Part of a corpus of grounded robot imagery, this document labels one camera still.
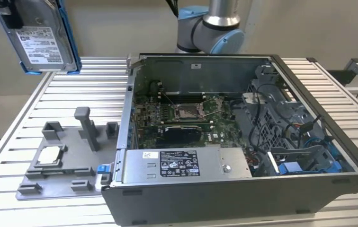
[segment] sticker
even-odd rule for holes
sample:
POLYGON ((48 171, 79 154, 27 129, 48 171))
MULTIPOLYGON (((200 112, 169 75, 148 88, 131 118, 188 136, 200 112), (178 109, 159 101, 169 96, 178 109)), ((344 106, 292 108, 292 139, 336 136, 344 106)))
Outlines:
POLYGON ((157 158, 157 151, 144 151, 143 158, 157 158))
POLYGON ((191 64, 191 69, 196 70, 202 68, 202 64, 196 63, 196 64, 191 64))
POLYGON ((51 27, 23 27, 16 34, 32 64, 63 64, 51 27))
POLYGON ((196 151, 161 151, 160 175, 163 177, 200 176, 196 151))

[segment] hard drive label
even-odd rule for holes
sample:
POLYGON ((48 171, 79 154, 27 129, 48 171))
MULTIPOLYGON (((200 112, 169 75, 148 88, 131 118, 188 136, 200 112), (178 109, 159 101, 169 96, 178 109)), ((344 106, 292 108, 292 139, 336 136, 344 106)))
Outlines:
POLYGON ((32 64, 63 64, 51 27, 23 27, 16 34, 32 64))
POLYGON ((200 176, 198 152, 195 150, 161 151, 159 160, 163 177, 200 176))

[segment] aluminum extrusion table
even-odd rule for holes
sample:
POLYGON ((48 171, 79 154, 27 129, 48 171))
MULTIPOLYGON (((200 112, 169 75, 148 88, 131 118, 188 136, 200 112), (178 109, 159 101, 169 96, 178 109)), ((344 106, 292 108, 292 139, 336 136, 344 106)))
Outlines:
MULTIPOLYGON (((358 100, 316 62, 283 59, 358 146, 358 100)), ((47 121, 79 126, 77 106, 96 124, 119 121, 127 80, 124 58, 83 58, 79 75, 48 73, 0 141, 0 226, 115 226, 101 196, 17 201, 15 192, 41 141, 47 121)), ((318 213, 172 226, 358 226, 358 194, 335 199, 318 213)))

